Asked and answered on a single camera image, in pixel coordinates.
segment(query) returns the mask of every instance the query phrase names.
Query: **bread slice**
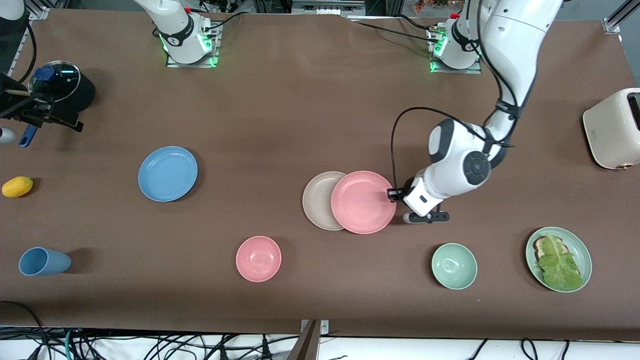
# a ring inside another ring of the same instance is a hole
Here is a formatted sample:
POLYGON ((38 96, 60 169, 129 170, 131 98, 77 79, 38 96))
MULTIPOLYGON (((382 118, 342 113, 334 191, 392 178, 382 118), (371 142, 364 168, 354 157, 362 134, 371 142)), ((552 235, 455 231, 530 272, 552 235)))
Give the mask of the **bread slice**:
MULTIPOLYGON (((533 247, 536 249, 536 259, 538 259, 538 261, 540 260, 540 258, 542 256, 545 255, 545 252, 542 250, 542 240, 545 238, 540 238, 537 239, 536 242, 533 243, 533 247)), ((562 253, 566 254, 569 252, 569 248, 566 247, 566 245, 563 243, 562 239, 558 238, 558 242, 560 243, 560 246, 562 247, 562 253)))

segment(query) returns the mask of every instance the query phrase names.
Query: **blue plate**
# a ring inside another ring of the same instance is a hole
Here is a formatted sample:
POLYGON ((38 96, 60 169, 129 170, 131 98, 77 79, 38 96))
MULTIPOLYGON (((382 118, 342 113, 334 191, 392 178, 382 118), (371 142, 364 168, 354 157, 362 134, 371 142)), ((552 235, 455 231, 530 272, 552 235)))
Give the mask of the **blue plate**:
POLYGON ((167 146, 152 152, 142 162, 138 185, 149 199, 168 202, 185 196, 197 177, 196 158, 187 149, 167 146))

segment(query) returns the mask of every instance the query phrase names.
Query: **teal cable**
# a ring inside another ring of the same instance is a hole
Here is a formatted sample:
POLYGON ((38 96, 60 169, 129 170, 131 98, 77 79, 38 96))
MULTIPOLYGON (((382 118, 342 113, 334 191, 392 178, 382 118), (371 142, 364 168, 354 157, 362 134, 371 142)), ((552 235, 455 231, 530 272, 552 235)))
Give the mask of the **teal cable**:
POLYGON ((67 335, 65 336, 65 354, 67 355, 67 360, 71 360, 71 353, 69 352, 70 340, 71 340, 71 329, 67 331, 67 335))

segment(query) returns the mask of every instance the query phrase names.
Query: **blue handle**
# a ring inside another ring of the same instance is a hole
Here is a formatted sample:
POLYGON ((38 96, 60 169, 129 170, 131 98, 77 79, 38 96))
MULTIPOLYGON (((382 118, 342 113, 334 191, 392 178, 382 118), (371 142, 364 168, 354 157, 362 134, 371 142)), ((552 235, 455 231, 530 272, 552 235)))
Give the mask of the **blue handle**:
POLYGON ((33 125, 27 126, 27 129, 24 131, 24 134, 22 134, 22 138, 20 139, 18 146, 19 147, 29 146, 29 144, 31 144, 31 141, 33 140, 33 137, 36 135, 36 131, 38 131, 37 127, 33 125))

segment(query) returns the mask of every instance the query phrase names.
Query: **blue lid knob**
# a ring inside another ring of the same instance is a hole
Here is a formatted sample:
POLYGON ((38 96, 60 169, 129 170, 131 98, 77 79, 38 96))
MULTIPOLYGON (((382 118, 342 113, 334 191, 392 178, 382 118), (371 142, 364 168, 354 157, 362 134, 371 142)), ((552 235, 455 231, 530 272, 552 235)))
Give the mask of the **blue lid knob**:
POLYGON ((51 81, 56 77, 56 71, 53 69, 51 65, 44 65, 43 67, 39 67, 33 73, 33 77, 39 81, 51 81))

